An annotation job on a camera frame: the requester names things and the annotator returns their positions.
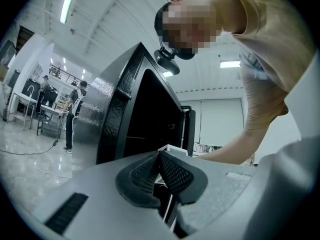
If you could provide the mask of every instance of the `white cable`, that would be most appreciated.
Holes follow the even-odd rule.
[[[0,153],[0,155],[7,156],[7,157],[10,157],[10,158],[15,159],[15,160],[19,160],[18,158],[15,158],[15,157],[13,157],[13,156],[11,156],[11,155],[9,155],[9,154],[2,154],[2,153]],[[50,175],[55,176],[55,177],[58,177],[58,178],[72,179],[72,177],[58,176],[58,175],[55,175],[55,174],[53,174],[53,173],[51,173],[51,172],[45,172],[45,171],[40,170],[40,169],[38,169],[38,168],[35,168],[35,167],[33,167],[33,166],[29,166],[29,167],[32,168],[32,169],[34,169],[34,170],[38,170],[38,171],[40,171],[40,172],[42,172],[42,173],[44,173],[44,174],[50,174]]]
[[[40,169],[38,169],[38,168],[34,168],[34,167],[32,167],[32,166],[31,166],[31,168],[32,168],[32,169],[35,169],[35,170],[38,170],[38,171],[40,171],[40,172],[42,172],[42,173],[44,173],[44,174],[50,174],[50,175],[55,176],[55,177],[58,177],[58,178],[72,179],[72,177],[58,176],[58,175],[55,175],[55,174],[53,174],[53,173],[51,173],[51,172],[45,172],[45,171],[43,171],[43,170],[40,170]]]
[[[77,118],[78,118],[78,116],[74,116],[74,117],[72,118],[72,122],[71,122],[71,126],[72,126],[72,134],[73,134],[73,135],[75,135],[74,119],[77,119]]]
[[[163,216],[163,221],[166,220],[166,217],[167,217],[167,214],[168,214],[170,205],[171,205],[172,197],[173,197],[173,195],[171,194],[171,195],[170,195],[170,200],[169,200],[169,202],[168,202],[168,205],[167,205],[167,208],[166,208],[166,211],[165,211],[165,214],[164,214],[164,216]]]
[[[159,181],[161,181],[162,180],[162,177],[160,176],[159,178],[157,178],[156,180],[155,180],[155,183],[158,183]]]

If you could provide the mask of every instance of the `hand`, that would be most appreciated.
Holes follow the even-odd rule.
[[[66,115],[65,112],[60,112],[59,119],[63,118],[65,115]]]

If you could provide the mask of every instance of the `metal railing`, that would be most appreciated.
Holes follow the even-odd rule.
[[[82,81],[81,79],[65,72],[63,69],[52,64],[50,64],[49,74],[75,87],[79,87],[79,84]],[[89,87],[90,84],[87,84],[85,90],[87,91]]]

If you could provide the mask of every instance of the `person standing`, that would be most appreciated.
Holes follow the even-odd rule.
[[[41,109],[41,101],[45,95],[45,90],[47,89],[48,85],[49,85],[49,77],[47,75],[45,75],[44,80],[40,86],[40,93],[39,93],[39,97],[38,97],[38,101],[36,103],[36,109],[35,112],[40,113],[40,109]]]
[[[289,110],[285,97],[298,83],[317,47],[308,26],[287,0],[171,0],[155,15],[160,40],[189,58],[230,33],[241,47],[240,77],[248,102],[243,131],[224,147],[201,155],[241,164]]]
[[[73,123],[73,119],[75,116],[78,115],[78,113],[80,111],[80,101],[81,101],[81,98],[87,94],[86,88],[87,88],[87,82],[81,81],[79,88],[73,90],[70,93],[70,96],[69,96],[68,100],[66,101],[62,112],[60,113],[60,117],[63,117],[65,115],[67,108],[71,104],[71,108],[69,109],[69,113],[66,117],[65,147],[63,148],[69,154],[72,153],[72,134],[73,134],[72,123]]]

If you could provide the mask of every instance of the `black headband camera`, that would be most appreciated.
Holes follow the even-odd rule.
[[[169,5],[171,2],[167,2],[163,5],[155,15],[154,19],[154,29],[159,36],[160,42],[160,49],[156,50],[153,55],[155,61],[158,63],[159,66],[163,67],[164,69],[170,71],[173,75],[177,75],[180,73],[179,66],[174,61],[175,56],[178,56],[182,60],[190,60],[192,59],[195,54],[193,53],[192,49],[190,48],[181,48],[181,49],[172,49],[172,52],[166,50],[163,45],[163,42],[169,41],[169,34],[166,29],[163,28],[163,13],[168,11]]]

